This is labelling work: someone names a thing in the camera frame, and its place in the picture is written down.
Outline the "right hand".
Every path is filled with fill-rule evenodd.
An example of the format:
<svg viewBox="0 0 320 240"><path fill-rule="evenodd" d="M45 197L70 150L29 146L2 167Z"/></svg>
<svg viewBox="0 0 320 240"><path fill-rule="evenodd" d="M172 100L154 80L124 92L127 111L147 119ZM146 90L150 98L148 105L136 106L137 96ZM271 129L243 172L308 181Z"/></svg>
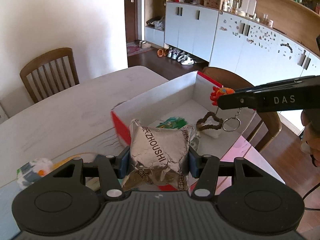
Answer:
<svg viewBox="0 0 320 240"><path fill-rule="evenodd" d="M312 164L315 167L319 167L319 132L313 128L304 110L301 113L301 121L304 126L304 132L300 148L304 153L311 156Z"/></svg>

